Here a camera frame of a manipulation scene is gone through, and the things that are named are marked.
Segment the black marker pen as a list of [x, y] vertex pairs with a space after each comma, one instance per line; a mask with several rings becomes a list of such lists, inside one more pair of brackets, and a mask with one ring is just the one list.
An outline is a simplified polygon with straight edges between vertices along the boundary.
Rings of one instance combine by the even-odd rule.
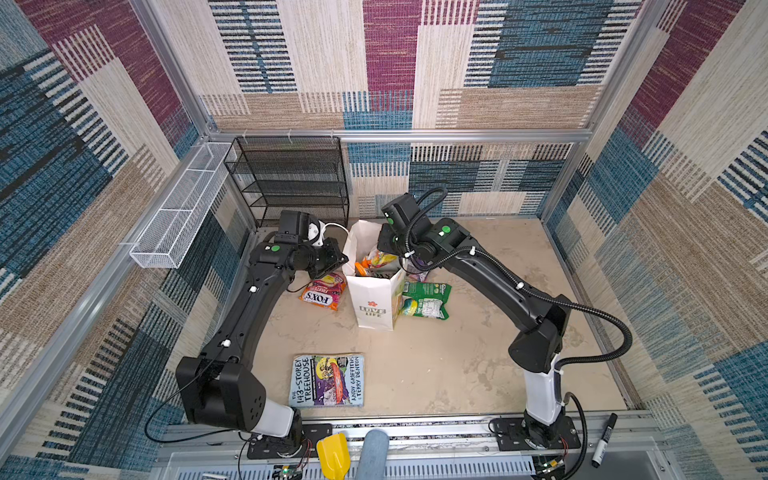
[[617, 420], [618, 420], [618, 415], [616, 413], [611, 413], [609, 415], [608, 420], [604, 426], [603, 432], [596, 443], [595, 451], [592, 455], [591, 465], [593, 468], [599, 468], [602, 465], [604, 456], [607, 450], [607, 446], [610, 442], [610, 438], [616, 426]]

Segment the grey cylinder roll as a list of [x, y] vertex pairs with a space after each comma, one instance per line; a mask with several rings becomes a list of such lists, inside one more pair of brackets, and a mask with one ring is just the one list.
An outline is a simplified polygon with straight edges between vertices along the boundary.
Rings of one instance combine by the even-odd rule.
[[355, 479], [384, 480], [388, 450], [389, 436], [382, 430], [370, 430], [364, 439]]

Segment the treehouse paperback book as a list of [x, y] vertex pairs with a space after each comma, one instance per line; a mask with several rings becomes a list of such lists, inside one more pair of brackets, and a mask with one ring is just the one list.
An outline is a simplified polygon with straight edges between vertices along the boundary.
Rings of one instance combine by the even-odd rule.
[[362, 407], [365, 359], [360, 354], [299, 355], [294, 358], [291, 407]]

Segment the yellow plastic scoop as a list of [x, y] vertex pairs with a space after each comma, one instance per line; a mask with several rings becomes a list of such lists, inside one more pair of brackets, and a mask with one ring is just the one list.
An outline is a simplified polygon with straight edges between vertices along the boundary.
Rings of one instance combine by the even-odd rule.
[[351, 467], [351, 457], [344, 433], [323, 438], [316, 446], [323, 476], [328, 480], [344, 480]]

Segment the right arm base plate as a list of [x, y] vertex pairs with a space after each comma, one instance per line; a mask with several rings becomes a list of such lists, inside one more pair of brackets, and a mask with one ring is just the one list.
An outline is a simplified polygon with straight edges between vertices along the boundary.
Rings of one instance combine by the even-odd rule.
[[564, 415], [552, 425], [528, 417], [494, 418], [489, 430], [500, 451], [578, 450], [582, 446], [573, 420]]

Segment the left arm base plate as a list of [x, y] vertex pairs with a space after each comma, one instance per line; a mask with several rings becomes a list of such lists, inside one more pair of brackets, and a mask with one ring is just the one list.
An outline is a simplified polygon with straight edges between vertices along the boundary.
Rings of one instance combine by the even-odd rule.
[[309, 423], [293, 428], [286, 437], [252, 434], [248, 440], [248, 460], [277, 460], [317, 457], [316, 445], [333, 434], [331, 423]]

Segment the pink yellow Fox's candy bag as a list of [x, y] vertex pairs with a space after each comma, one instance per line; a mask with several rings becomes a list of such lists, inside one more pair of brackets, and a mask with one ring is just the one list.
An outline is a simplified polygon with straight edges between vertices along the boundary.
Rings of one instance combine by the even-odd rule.
[[343, 275], [330, 273], [311, 281], [299, 298], [305, 303], [337, 311], [347, 282]]

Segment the small orange candy bag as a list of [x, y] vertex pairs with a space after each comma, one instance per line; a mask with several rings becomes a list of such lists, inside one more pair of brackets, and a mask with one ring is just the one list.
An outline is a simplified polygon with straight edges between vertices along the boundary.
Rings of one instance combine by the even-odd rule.
[[397, 270], [398, 257], [378, 249], [373, 249], [366, 257], [364, 266], [368, 272], [384, 272]]

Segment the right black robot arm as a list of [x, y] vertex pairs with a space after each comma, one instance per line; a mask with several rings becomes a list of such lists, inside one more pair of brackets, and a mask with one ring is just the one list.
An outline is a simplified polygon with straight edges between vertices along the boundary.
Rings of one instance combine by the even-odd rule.
[[[569, 431], [562, 397], [562, 370], [571, 364], [603, 363], [626, 354], [633, 337], [627, 325], [602, 310], [553, 297], [526, 283], [503, 265], [460, 224], [442, 219], [433, 224], [422, 217], [408, 222], [392, 212], [378, 237], [378, 248], [421, 269], [444, 268], [495, 304], [518, 329], [508, 348], [512, 361], [524, 371], [526, 408], [522, 431], [536, 449], [552, 448]], [[570, 313], [601, 318], [622, 333], [614, 350], [592, 356], [568, 357], [561, 352]]]

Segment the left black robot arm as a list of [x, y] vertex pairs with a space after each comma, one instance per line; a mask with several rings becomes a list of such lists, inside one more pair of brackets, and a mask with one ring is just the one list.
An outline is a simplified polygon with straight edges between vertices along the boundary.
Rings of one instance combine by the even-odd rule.
[[304, 441], [298, 411], [268, 399], [252, 372], [255, 353], [279, 298], [298, 271], [319, 279], [348, 261], [338, 241], [321, 246], [262, 242], [251, 252], [237, 298], [212, 339], [175, 372], [186, 418], [193, 424], [249, 432], [294, 451]]

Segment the large orange fruits candy bag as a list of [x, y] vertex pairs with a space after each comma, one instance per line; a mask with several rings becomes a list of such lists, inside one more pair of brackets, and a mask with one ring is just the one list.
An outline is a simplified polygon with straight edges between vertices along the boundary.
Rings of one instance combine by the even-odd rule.
[[363, 259], [354, 264], [356, 275], [360, 277], [371, 277], [374, 273], [372, 263], [368, 259]]

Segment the white paper bag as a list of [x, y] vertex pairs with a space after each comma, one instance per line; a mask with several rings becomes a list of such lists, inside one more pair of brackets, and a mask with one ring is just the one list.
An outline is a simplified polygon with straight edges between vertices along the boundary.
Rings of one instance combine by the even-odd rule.
[[382, 224], [358, 220], [351, 227], [325, 223], [324, 239], [343, 235], [339, 245], [349, 261], [340, 267], [351, 295], [353, 311], [360, 328], [392, 331], [402, 304], [406, 274], [397, 270], [374, 272], [371, 277], [356, 275], [354, 264], [377, 249], [378, 234]]

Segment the green spring tea candy bag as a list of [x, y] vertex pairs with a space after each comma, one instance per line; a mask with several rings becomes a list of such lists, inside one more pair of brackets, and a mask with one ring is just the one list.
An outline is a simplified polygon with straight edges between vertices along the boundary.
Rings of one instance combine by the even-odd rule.
[[446, 283], [406, 282], [402, 293], [401, 315], [448, 320], [446, 305], [452, 286]]

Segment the purple berries candy bag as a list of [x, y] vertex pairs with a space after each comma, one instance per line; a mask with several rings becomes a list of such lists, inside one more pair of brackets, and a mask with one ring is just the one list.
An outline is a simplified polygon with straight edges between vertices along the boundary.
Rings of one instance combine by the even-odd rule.
[[417, 271], [416, 269], [413, 269], [412, 267], [406, 268], [406, 275], [410, 282], [417, 282], [417, 283], [424, 283], [427, 281], [429, 272], [428, 271]]

